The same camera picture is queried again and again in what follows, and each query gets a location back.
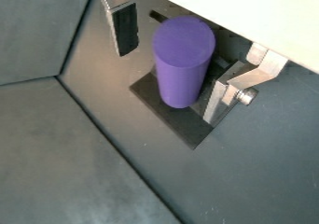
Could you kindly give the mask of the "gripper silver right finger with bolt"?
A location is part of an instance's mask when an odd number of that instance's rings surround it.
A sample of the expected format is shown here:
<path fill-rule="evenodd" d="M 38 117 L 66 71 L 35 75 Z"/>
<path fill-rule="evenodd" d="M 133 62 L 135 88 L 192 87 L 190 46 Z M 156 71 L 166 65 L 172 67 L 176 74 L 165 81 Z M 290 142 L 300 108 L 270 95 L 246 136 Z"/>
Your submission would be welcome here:
<path fill-rule="evenodd" d="M 202 119 L 214 127 L 237 103 L 249 105 L 257 95 L 253 88 L 277 77 L 288 59 L 253 43 L 246 62 L 237 61 L 216 79 Z"/>

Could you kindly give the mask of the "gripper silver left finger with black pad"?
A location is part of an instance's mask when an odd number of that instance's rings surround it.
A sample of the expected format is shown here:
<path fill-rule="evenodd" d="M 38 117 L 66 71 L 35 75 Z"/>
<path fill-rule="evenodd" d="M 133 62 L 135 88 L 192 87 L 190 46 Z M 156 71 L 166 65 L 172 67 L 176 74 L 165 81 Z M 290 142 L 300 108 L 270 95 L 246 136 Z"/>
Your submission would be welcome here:
<path fill-rule="evenodd" d="M 138 45 L 135 3 L 130 0 L 99 0 L 110 27 L 118 56 L 126 55 Z"/>

